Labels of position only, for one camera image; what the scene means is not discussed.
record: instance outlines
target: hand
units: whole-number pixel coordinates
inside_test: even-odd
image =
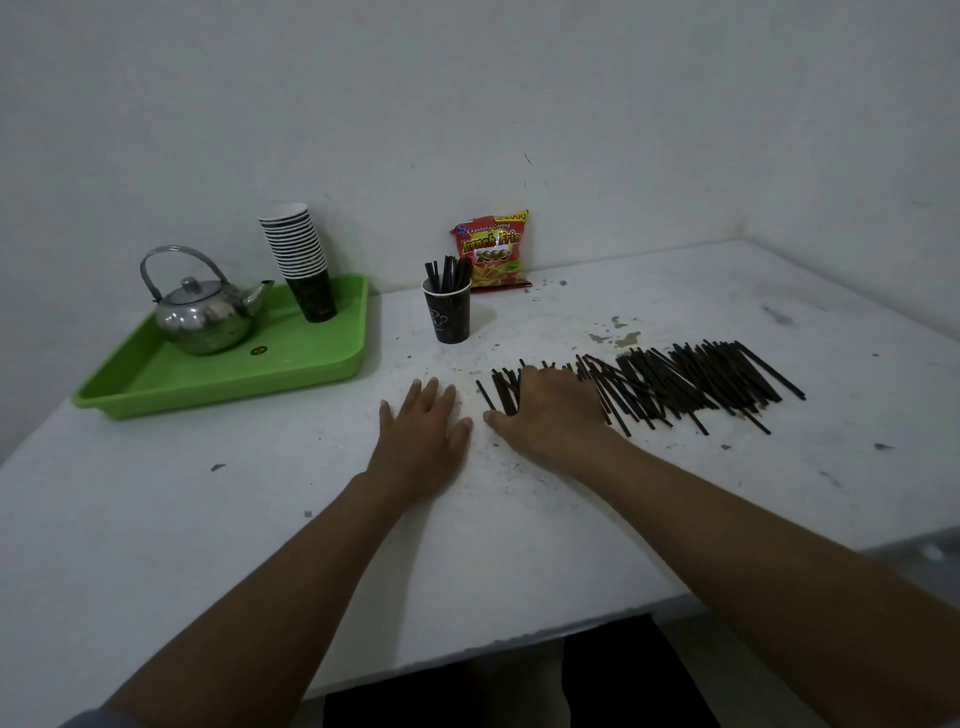
[[[380,439],[367,475],[396,489],[404,506],[440,492],[467,450],[473,421],[465,417],[447,432],[457,390],[451,384],[438,398],[439,387],[435,377],[422,389],[414,379],[396,417],[388,402],[380,403]]]
[[[588,432],[604,427],[603,409],[592,382],[563,369],[526,367],[520,377],[519,413],[491,410],[484,421],[510,447],[565,470]]]

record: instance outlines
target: sleeve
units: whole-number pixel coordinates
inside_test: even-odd
[[[146,728],[143,723],[122,713],[100,708],[67,720],[60,728]]]

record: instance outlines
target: french fries snack bag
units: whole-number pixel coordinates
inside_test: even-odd
[[[520,270],[520,238],[528,214],[522,210],[506,217],[478,217],[450,231],[457,241],[457,255],[473,259],[471,289],[532,285]]]

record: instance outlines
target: tray rim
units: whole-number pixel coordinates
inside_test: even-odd
[[[360,312],[360,323],[364,331],[363,339],[361,340],[360,345],[356,349],[356,351],[350,352],[349,355],[345,356],[343,359],[340,360],[341,362],[343,362],[343,361],[352,359],[359,353],[362,353],[367,346],[367,312],[369,308],[368,303],[370,300],[370,279],[368,279],[366,276],[359,273],[350,273],[344,276],[338,276],[336,279],[359,279],[361,282],[360,299],[364,303],[364,305],[362,306],[362,310]],[[70,395],[70,401],[75,407],[77,407],[78,409],[102,409],[101,405],[110,405],[115,402],[130,402],[132,400],[136,400],[139,398],[146,399],[149,397],[156,397],[157,395],[166,395],[171,393],[177,393],[179,395],[183,393],[203,391],[209,388],[210,386],[221,386],[223,384],[232,383],[232,382],[241,382],[241,381],[257,382],[257,381],[262,381],[263,379],[276,377],[278,375],[282,376],[283,374],[285,374],[285,372],[271,372],[269,374],[259,374],[254,376],[239,376],[237,378],[224,379],[221,381],[212,382],[208,384],[192,384],[192,385],[179,386],[179,387],[157,387],[154,389],[139,390],[136,393],[128,392],[128,393],[122,393],[122,394],[103,395],[102,397],[94,397],[94,398],[82,397],[81,392],[83,391],[83,389],[91,381],[93,381],[93,379],[95,379],[97,375],[99,375],[103,371],[103,369],[107,366],[107,364],[109,364],[109,362],[113,359],[113,357],[116,356],[121,350],[123,350],[123,348],[130,343],[131,339],[133,339],[134,336],[136,336],[136,334],[139,333],[141,329],[143,329],[144,327],[150,324],[153,318],[154,318],[154,312],[151,311],[143,318],[143,320],[139,324],[137,324],[137,326],[129,334],[127,334],[124,340],[120,342],[104,358],[102,362],[100,362],[100,364],[96,367],[96,369],[94,369],[93,372],[91,372],[84,379],[83,383],[81,383],[81,385],[74,390],[73,394]],[[286,370],[286,372],[304,373],[304,372],[309,372],[311,369],[314,369],[318,366],[336,366],[336,364],[323,364],[323,365],[315,364],[311,366],[303,366],[303,367],[289,369],[289,370]],[[285,391],[289,391],[290,389],[300,389],[302,386],[304,385],[294,385],[292,387],[287,387],[287,388],[281,387],[279,389],[275,389],[274,391],[285,392]],[[225,400],[217,400],[217,401],[245,399],[246,397],[254,397],[254,396],[256,395],[246,395],[240,398],[227,398]]]

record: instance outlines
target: floor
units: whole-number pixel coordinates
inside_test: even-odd
[[[887,559],[902,575],[960,609],[960,545]],[[826,724],[720,619],[700,614],[661,627],[723,728],[824,728]],[[491,728],[566,728],[560,687],[563,644],[536,644],[472,660]],[[323,699],[303,703],[294,728],[323,725]]]

